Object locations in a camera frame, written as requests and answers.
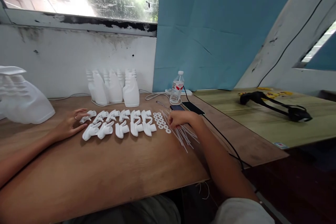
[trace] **human hand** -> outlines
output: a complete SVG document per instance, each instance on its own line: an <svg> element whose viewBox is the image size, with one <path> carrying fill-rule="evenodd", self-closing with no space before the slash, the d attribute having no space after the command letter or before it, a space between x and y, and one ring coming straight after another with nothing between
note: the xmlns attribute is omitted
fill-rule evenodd
<svg viewBox="0 0 336 224"><path fill-rule="evenodd" d="M179 128L180 125L185 123L191 124L199 120L200 117L195 112L191 111L172 111L168 117L168 124L171 129Z"/></svg>
<svg viewBox="0 0 336 224"><path fill-rule="evenodd" d="M85 113L86 108L80 108L74 111L71 111L67 117L54 129L52 129L47 136L50 137L54 142L62 141L68 137L71 137L83 130L87 124L82 124L77 128L74 128L74 124L82 119L84 116L89 114Z"/></svg>

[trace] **water bottle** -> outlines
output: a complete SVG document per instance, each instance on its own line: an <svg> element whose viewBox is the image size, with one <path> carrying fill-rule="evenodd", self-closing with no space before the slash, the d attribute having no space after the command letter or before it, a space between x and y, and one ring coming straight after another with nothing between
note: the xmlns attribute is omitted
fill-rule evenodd
<svg viewBox="0 0 336 224"><path fill-rule="evenodd" d="M180 96L183 89L184 79L183 79L183 71L179 71L178 76L175 78L173 82L173 87L171 88L170 95L170 103L178 104L180 102Z"/></svg>

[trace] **wooden table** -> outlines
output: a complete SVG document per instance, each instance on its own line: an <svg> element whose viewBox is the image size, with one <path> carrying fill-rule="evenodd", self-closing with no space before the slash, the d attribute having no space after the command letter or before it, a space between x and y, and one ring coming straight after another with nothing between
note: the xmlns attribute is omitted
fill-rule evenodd
<svg viewBox="0 0 336 224"><path fill-rule="evenodd" d="M194 95L271 143L282 142L288 147L296 147L336 137L335 102L300 93L276 97L276 100L284 104L305 107L313 117L309 122L296 123L289 121L287 116L252 101L249 101L247 105L239 104L238 93L254 91L268 92L256 88L232 91L204 90L196 91ZM272 92L280 91L280 89L274 89ZM265 102L279 109L283 108L272 102Z"/></svg>
<svg viewBox="0 0 336 224"><path fill-rule="evenodd" d="M164 107L156 100L169 106L165 96L150 101L144 97L140 96L136 109L159 112ZM190 100L206 112L252 166L288 156L197 97ZM70 110L85 107L98 113L125 108L123 104L98 107L89 97L52 104L56 114L40 125L0 121L0 160L45 135ZM200 145L193 142L195 150L188 146L186 153L175 136L162 129L152 137L143 132L138 138L127 133L122 140L115 133L103 140L91 137L87 142L81 137L82 132L51 146L0 190L1 223L59 222L209 178Z"/></svg>

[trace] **smartphone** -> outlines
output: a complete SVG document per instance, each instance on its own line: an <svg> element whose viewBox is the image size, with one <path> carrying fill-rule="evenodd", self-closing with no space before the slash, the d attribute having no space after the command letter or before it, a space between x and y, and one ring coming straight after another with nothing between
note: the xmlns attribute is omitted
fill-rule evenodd
<svg viewBox="0 0 336 224"><path fill-rule="evenodd" d="M202 110L200 110L198 107L196 107L193 103L189 101L182 102L182 105L189 111L195 112L198 115L205 114Z"/></svg>
<svg viewBox="0 0 336 224"><path fill-rule="evenodd" d="M184 108L182 108L181 105L171 105L170 108L171 108L171 110L182 110L182 111L184 111Z"/></svg>

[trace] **t-shirt sleeve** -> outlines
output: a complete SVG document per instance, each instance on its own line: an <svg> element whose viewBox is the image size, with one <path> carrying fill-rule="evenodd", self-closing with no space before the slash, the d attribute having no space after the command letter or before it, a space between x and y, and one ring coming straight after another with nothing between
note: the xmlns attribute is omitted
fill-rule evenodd
<svg viewBox="0 0 336 224"><path fill-rule="evenodd" d="M274 224L273 218L257 202L230 198L218 208L213 224Z"/></svg>

